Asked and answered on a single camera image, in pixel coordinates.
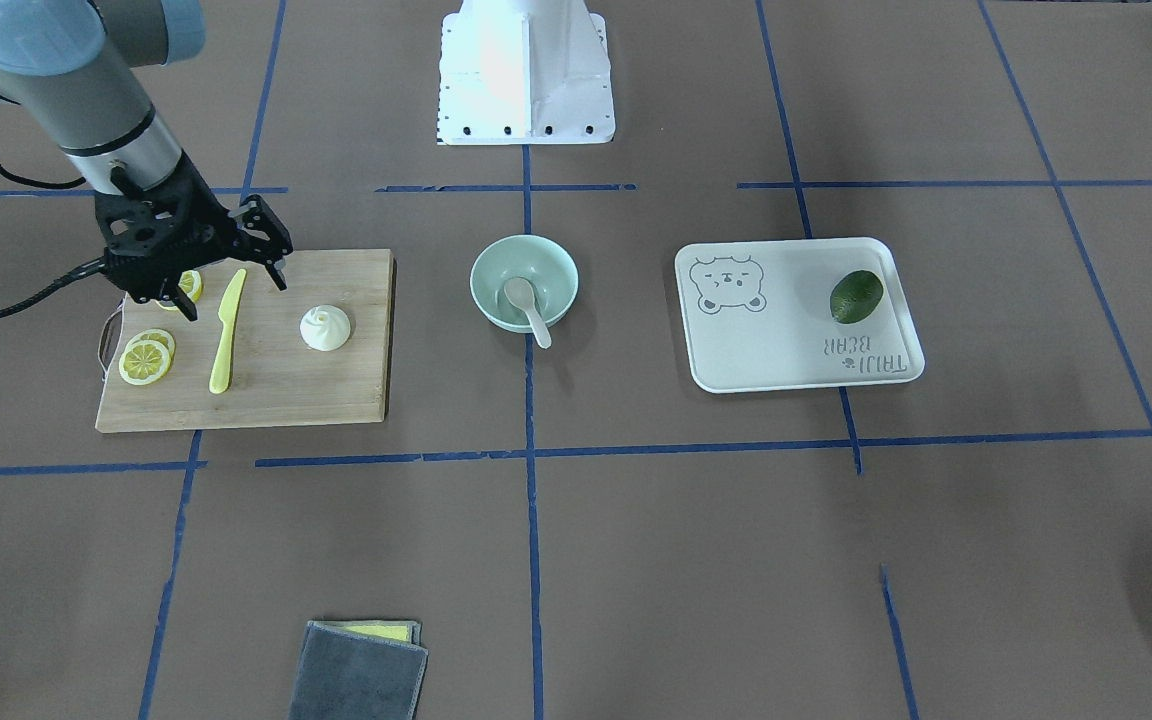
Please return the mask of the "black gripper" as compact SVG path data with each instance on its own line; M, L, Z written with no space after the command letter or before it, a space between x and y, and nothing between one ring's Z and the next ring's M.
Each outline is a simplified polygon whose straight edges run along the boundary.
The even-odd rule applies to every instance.
M188 323L198 319L180 291L187 270L232 258L262 266L287 291L285 260L291 233L262 195L230 211L217 199L189 158L152 188L132 182L123 162L111 165L114 194L94 195L94 217L106 249L103 273L134 301L170 301Z

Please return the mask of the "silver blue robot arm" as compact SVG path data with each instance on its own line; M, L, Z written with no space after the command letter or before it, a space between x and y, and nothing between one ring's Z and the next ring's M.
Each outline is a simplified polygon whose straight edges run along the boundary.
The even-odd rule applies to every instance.
M26 109L92 188L105 243L0 319L100 274L128 300L195 320L180 278L225 259L262 266L285 290L282 220L256 194L225 209L134 77L197 56L205 41L197 1L0 1L0 103Z

